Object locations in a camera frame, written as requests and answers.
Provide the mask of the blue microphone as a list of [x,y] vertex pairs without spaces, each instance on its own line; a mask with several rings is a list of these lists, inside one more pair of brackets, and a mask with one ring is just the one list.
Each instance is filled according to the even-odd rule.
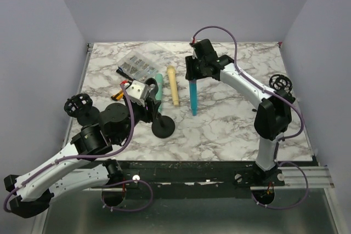
[[195,79],[189,81],[190,107],[193,116],[197,115],[197,81]]

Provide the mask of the mint green microphone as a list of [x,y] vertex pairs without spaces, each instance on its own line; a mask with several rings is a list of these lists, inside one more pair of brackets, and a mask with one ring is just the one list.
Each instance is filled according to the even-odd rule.
[[158,92],[156,93],[156,100],[161,101],[161,105],[158,108],[158,112],[162,112],[162,97],[163,97],[163,75],[161,73],[157,73],[155,76],[155,80],[158,86]]

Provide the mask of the black round base mic stand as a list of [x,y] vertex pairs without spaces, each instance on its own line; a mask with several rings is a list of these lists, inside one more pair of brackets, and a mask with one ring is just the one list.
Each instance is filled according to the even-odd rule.
[[[154,78],[148,78],[145,84],[149,86],[149,90],[154,89],[158,91],[157,82]],[[156,137],[165,139],[174,133],[175,122],[169,116],[158,112],[157,118],[152,122],[151,130]]]

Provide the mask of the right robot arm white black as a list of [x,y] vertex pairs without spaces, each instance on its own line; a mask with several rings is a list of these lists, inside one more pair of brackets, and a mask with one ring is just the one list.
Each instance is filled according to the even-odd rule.
[[257,110],[254,128],[259,135],[259,148],[256,166],[252,172],[253,181],[260,186],[272,179],[272,170],[276,166],[276,144],[282,139],[292,121],[288,93],[275,91],[234,64],[234,59],[218,56],[209,39],[191,44],[192,56],[185,58],[186,79],[196,81],[211,77],[235,89],[244,96]]

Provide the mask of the cream yellow microphone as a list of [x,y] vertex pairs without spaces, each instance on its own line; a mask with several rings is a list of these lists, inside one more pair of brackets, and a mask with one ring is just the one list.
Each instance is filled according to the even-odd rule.
[[171,88],[173,105],[175,107],[179,107],[179,95],[178,95],[178,88],[177,88],[177,81],[176,81],[176,70],[174,66],[172,65],[167,66],[167,74],[168,74],[169,85]]

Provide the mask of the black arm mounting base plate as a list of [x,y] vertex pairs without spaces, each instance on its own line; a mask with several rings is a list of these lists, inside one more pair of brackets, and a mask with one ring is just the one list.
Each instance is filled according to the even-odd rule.
[[102,196],[108,203],[124,200],[250,198],[251,190],[284,186],[282,171],[263,172],[253,161],[119,161],[120,173]]

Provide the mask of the black shock mount desk stand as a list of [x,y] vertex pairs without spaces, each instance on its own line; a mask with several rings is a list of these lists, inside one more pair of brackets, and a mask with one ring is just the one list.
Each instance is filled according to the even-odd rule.
[[99,110],[93,106],[88,94],[81,93],[67,99],[64,111],[68,116],[77,119],[81,126],[92,125],[98,122]]

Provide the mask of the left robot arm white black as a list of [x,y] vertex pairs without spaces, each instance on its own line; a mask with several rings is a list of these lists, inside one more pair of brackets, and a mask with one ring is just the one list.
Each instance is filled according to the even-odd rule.
[[80,133],[55,156],[24,175],[8,175],[4,184],[9,195],[3,209],[22,218],[31,218],[49,208],[61,196],[89,187],[125,186],[116,160],[113,145],[123,151],[130,143],[139,122],[156,127],[162,115],[161,101],[156,90],[123,88],[124,104],[112,103],[104,111],[92,105],[88,94],[77,94],[68,99],[64,109],[68,115],[80,118],[86,111],[82,102],[93,111],[93,116],[82,122]]

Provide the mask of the black tripod shock mount stand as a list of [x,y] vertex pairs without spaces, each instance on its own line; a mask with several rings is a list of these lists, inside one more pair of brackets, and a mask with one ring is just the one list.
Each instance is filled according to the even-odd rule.
[[269,78],[269,87],[276,92],[284,90],[287,93],[286,100],[293,104],[296,98],[292,95],[292,82],[291,80],[282,74],[274,74]]

